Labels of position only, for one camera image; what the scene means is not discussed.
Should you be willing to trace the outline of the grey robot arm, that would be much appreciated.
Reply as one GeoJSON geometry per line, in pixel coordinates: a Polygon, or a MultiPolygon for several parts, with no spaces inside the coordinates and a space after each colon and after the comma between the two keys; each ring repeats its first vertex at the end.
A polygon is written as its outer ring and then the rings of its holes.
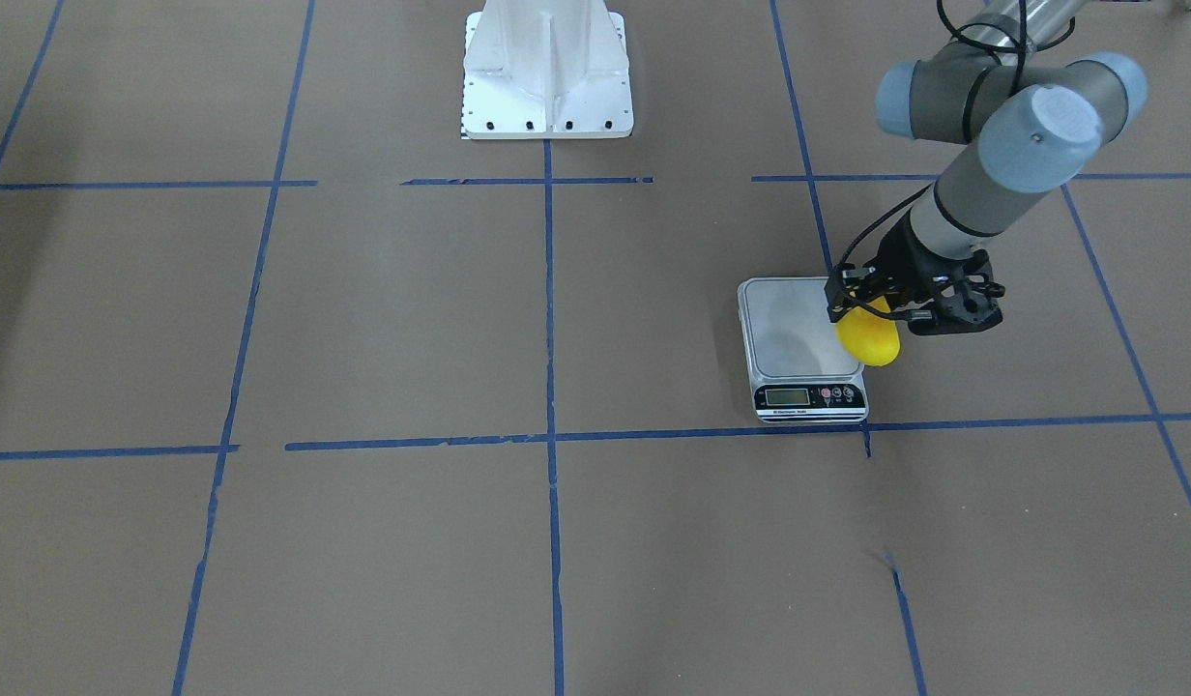
{"type": "Polygon", "coordinates": [[[1003,319],[989,246],[1067,185],[1139,118],[1143,67],[1095,52],[1056,68],[1031,57],[1064,43],[1079,1],[993,1],[955,25],[931,58],[893,66],[877,92],[887,133],[961,147],[936,181],[880,217],[863,265],[843,255],[827,280],[842,336],[979,334],[1003,319]]]}

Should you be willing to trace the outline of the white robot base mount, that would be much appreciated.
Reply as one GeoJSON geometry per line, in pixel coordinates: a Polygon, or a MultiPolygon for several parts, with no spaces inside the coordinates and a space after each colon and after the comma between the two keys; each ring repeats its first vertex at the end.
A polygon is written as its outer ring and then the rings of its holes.
{"type": "Polygon", "coordinates": [[[460,136],[626,138],[625,19],[604,1],[486,1],[466,17],[460,136]]]}

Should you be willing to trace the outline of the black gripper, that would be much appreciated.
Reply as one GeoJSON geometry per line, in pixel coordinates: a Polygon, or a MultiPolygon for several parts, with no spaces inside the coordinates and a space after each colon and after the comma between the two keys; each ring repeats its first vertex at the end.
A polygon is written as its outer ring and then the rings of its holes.
{"type": "Polygon", "coordinates": [[[906,311],[910,334],[937,336],[980,334],[1000,325],[1003,286],[994,282],[989,251],[979,249],[964,259],[948,259],[925,249],[910,224],[894,224],[871,266],[871,297],[886,297],[888,309],[858,297],[844,274],[827,276],[827,318],[838,323],[860,309],[878,321],[891,321],[891,310],[917,304],[906,311]]]}

